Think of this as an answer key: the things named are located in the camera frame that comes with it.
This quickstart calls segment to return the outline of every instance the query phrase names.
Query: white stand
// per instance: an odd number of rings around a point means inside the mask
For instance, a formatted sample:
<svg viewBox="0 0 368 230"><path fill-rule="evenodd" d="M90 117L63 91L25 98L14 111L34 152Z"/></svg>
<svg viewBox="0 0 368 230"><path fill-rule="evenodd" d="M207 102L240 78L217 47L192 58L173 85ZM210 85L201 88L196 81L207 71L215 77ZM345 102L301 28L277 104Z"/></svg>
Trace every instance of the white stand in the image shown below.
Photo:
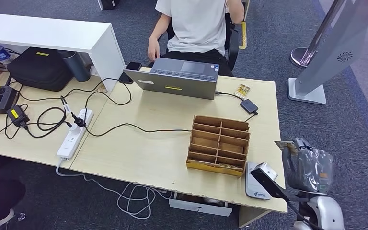
<svg viewBox="0 0 368 230"><path fill-rule="evenodd" d="M88 53L101 79L119 79L125 61L110 23L0 14L0 43ZM115 80L104 85L111 92Z"/></svg>
<svg viewBox="0 0 368 230"><path fill-rule="evenodd" d="M322 84L359 59L368 28L368 0L346 0L332 33L297 79L288 80L291 100L325 104Z"/></svg>

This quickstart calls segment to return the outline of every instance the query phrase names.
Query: plug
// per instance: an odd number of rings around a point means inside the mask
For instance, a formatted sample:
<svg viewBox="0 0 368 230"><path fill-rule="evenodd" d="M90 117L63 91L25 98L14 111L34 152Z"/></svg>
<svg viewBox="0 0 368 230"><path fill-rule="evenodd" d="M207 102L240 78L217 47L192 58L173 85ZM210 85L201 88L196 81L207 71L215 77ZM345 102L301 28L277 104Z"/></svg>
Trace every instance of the plug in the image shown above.
<svg viewBox="0 0 368 230"><path fill-rule="evenodd" d="M74 118L74 123L77 124L79 127L84 127L86 125L84 119L75 116L75 114L72 114L72 118Z"/></svg>
<svg viewBox="0 0 368 230"><path fill-rule="evenodd" d="M23 109L15 105L14 107L10 108L6 111L8 114L8 117L11 119L12 123L16 127L24 127L26 128L26 123L30 121L30 119L27 117L27 115L24 113Z"/></svg>

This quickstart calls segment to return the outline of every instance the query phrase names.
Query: hand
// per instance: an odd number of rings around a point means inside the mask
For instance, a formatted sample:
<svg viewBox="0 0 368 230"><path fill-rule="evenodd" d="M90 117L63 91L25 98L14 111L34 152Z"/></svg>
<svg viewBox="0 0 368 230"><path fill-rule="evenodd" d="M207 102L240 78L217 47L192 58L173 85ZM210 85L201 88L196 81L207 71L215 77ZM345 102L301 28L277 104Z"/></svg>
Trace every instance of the hand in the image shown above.
<svg viewBox="0 0 368 230"><path fill-rule="evenodd" d="M155 61L156 58L160 58L160 45L156 38L149 38L149 48L147 50L147 55L150 61Z"/></svg>

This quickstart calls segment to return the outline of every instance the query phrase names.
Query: desk drawer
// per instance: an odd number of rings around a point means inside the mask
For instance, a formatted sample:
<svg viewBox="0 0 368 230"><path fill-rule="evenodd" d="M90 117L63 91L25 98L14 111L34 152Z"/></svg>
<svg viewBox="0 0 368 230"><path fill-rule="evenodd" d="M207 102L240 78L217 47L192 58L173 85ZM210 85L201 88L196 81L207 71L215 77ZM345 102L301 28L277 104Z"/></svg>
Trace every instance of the desk drawer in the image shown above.
<svg viewBox="0 0 368 230"><path fill-rule="evenodd" d="M174 193L174 198L169 199L170 207L184 209L194 212L202 212L214 214L219 216L229 216L232 213L232 208L228 207L227 202L220 202L219 204L208 204L201 197L192 195L184 195Z"/></svg>

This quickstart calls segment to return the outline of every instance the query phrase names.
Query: smartphone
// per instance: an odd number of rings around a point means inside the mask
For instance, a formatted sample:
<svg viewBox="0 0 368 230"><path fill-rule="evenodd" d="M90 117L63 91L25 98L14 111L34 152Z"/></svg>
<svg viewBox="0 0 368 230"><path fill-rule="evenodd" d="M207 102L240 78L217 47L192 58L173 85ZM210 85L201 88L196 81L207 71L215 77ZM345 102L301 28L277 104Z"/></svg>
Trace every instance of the smartphone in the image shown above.
<svg viewBox="0 0 368 230"><path fill-rule="evenodd" d="M139 71L141 67L142 67L142 63L131 61L126 66L126 69ZM119 77L119 82L125 83L125 84L132 84L133 80L127 74L123 72L121 76Z"/></svg>

